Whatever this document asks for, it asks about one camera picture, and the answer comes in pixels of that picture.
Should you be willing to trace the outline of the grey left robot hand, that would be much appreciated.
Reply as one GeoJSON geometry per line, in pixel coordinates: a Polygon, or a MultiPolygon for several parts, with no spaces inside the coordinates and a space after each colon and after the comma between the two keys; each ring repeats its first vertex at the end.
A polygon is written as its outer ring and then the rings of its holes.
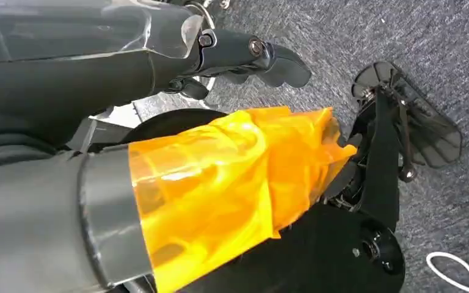
{"type": "Polygon", "coordinates": [[[0,1],[0,292],[175,292],[278,238],[356,153],[331,108],[239,110],[158,139],[66,150],[108,107],[256,75],[304,86],[291,50],[159,1],[0,1]]]}

